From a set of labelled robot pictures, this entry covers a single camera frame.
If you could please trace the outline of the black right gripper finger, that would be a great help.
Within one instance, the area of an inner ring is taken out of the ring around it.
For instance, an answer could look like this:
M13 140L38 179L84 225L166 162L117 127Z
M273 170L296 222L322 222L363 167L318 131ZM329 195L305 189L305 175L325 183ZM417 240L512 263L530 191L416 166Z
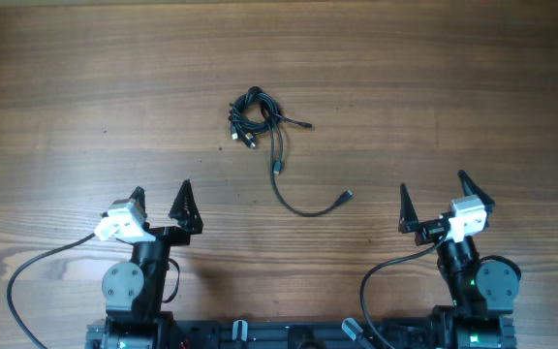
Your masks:
M419 228L419 218L416 214L408 188L405 183L400 185L400 214L398 231L412 233Z
M495 201L481 190L477 184L468 176L464 170L459 170L457 173L462 190L466 196L477 195L484 205L486 211L492 211L495 207Z

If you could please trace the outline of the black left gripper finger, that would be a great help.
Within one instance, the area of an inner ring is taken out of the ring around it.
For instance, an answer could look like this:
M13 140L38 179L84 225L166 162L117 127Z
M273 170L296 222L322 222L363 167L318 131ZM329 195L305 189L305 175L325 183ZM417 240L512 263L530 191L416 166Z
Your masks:
M145 213L145 190L140 186L136 187L130 195L128 202L135 211Z
M175 220L177 225L190 234L201 234L203 222L197 208L191 180L185 179L172 203L169 219Z

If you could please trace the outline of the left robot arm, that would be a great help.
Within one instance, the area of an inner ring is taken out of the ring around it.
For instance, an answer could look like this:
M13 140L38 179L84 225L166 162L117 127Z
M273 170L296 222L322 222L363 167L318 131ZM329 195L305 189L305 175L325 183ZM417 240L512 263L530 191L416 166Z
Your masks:
M145 192L137 187L127 199L114 201L103 213L94 234L132 246L129 261L113 265L102 280L106 319L87 327L85 346L93 349L188 348L190 342L173 315L161 309L178 290L164 296L167 272L178 267L171 248L186 246L202 232L202 219L191 181L185 179L168 218L176 223L152 227L147 222Z

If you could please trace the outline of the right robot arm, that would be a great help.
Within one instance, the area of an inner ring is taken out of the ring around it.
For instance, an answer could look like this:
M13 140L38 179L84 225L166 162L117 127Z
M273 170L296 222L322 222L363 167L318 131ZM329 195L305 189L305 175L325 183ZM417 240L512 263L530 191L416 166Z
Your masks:
M407 186L400 186L398 231L413 233L417 246L433 244L453 305L436 305L426 317L386 325L398 348L517 347L510 315L521 270L505 257L479 254L474 236L488 228L495 202L466 172L459 171L458 177L464 196L451 200L447 212L428 221L418 219Z

